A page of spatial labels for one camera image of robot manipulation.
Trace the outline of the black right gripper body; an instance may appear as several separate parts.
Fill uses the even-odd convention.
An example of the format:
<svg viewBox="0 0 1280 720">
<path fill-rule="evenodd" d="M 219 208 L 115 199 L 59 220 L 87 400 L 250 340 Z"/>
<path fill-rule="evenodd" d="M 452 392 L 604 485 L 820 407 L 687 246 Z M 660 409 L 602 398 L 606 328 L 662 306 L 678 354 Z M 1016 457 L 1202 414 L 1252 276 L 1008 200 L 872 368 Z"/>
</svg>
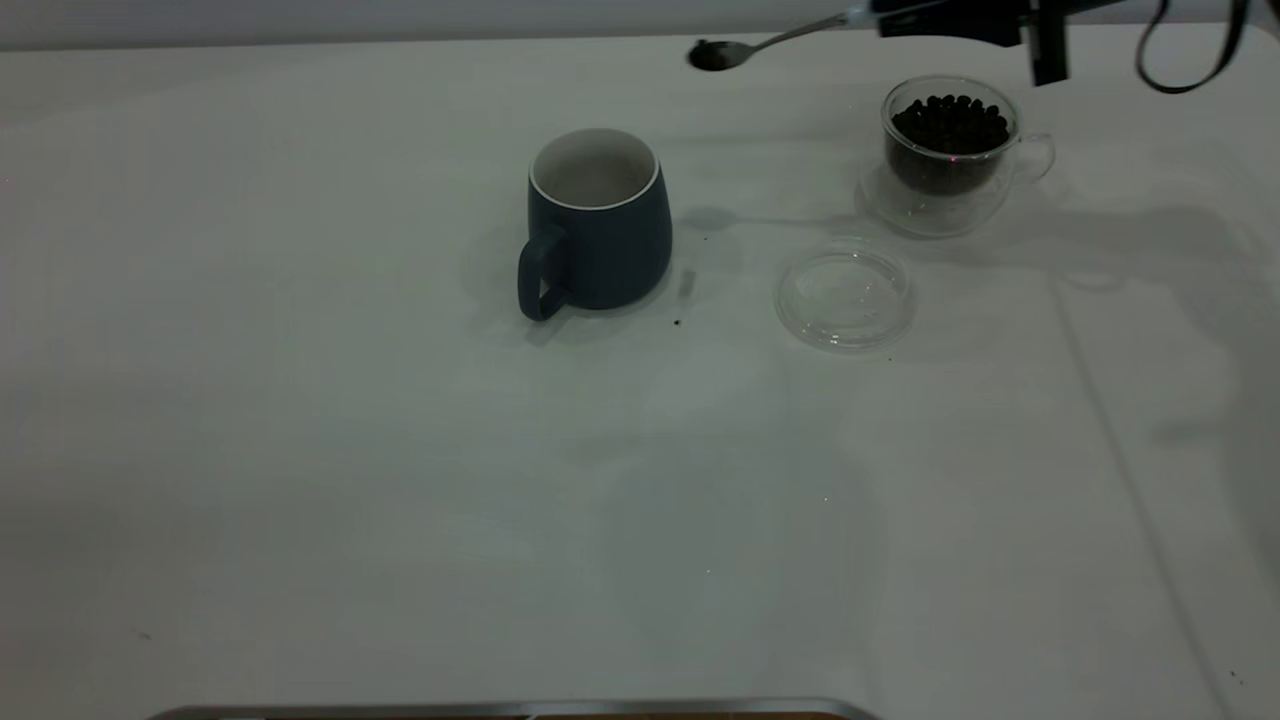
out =
<svg viewBox="0 0 1280 720">
<path fill-rule="evenodd" d="M 1030 49 L 1030 69 L 1037 87 L 1069 78 L 1068 22 L 1080 13 L 1117 4 L 1117 1 L 1029 1 L 1024 15 Z"/>
</svg>

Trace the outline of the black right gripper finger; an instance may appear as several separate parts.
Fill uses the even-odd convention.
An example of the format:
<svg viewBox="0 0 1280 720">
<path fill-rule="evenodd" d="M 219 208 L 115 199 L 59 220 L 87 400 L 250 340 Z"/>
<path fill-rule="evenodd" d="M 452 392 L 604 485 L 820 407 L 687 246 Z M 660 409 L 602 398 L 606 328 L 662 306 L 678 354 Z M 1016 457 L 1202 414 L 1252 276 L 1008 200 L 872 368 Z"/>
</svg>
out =
<svg viewBox="0 0 1280 720">
<path fill-rule="evenodd" d="M 998 47 L 1021 44 L 1025 1 L 873 1 L 879 35 L 966 38 Z"/>
</svg>

